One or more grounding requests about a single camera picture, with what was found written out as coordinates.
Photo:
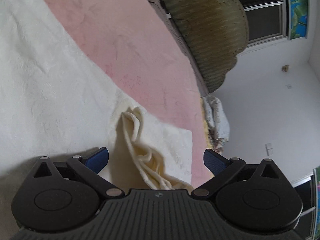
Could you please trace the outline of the cream white pants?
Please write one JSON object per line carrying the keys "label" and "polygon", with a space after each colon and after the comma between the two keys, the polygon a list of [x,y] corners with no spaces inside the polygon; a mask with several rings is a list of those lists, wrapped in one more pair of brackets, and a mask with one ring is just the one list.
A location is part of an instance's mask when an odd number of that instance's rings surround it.
{"label": "cream white pants", "polygon": [[191,190],[192,145],[92,62],[44,0],[1,0],[1,192],[40,155],[100,146],[100,175],[119,187]]}

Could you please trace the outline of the white patterned cloth bundle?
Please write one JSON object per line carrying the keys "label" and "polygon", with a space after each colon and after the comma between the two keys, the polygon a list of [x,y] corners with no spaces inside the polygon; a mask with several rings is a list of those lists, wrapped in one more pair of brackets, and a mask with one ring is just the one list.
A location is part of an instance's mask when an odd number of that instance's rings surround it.
{"label": "white patterned cloth bundle", "polygon": [[230,137],[230,126],[222,102],[213,94],[202,97],[205,128],[211,149],[222,154]]}

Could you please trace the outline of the olive green padded headboard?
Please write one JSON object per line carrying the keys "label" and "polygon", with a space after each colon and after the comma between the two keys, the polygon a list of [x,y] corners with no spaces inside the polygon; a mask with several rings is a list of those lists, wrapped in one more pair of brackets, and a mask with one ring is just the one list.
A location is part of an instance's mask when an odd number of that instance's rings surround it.
{"label": "olive green padded headboard", "polygon": [[248,45],[249,27],[239,0],[162,0],[212,93]]}

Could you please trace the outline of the pink floral bed blanket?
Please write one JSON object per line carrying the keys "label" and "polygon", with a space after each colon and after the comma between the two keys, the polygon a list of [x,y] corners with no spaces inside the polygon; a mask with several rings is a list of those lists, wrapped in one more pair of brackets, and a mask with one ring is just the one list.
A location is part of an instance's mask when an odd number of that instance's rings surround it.
{"label": "pink floral bed blanket", "polygon": [[44,0],[81,50],[125,93],[193,134],[191,184],[211,178],[196,77],[147,0]]}

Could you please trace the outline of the blue floral curtain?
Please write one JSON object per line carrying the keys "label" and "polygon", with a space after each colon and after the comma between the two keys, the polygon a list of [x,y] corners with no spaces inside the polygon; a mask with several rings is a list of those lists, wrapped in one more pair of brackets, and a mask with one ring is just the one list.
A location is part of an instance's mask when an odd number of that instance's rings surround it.
{"label": "blue floral curtain", "polygon": [[306,37],[308,30],[308,0],[289,0],[289,11],[289,39]]}

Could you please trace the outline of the white wall socket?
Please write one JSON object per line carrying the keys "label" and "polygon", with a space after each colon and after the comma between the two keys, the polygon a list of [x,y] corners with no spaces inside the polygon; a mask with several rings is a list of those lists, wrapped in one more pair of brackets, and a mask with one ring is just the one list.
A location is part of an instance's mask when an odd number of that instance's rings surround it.
{"label": "white wall socket", "polygon": [[271,155],[273,154],[272,144],[271,144],[271,143],[267,143],[267,144],[265,145],[265,148],[266,148],[267,155],[268,155],[268,156],[271,156]]}

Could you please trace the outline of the window with metal frame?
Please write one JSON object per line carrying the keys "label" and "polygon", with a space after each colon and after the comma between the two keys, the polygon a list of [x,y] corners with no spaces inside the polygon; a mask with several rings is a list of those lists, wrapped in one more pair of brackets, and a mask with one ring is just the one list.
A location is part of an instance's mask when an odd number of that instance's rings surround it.
{"label": "window with metal frame", "polygon": [[249,45],[287,36],[287,0],[239,0],[247,16]]}

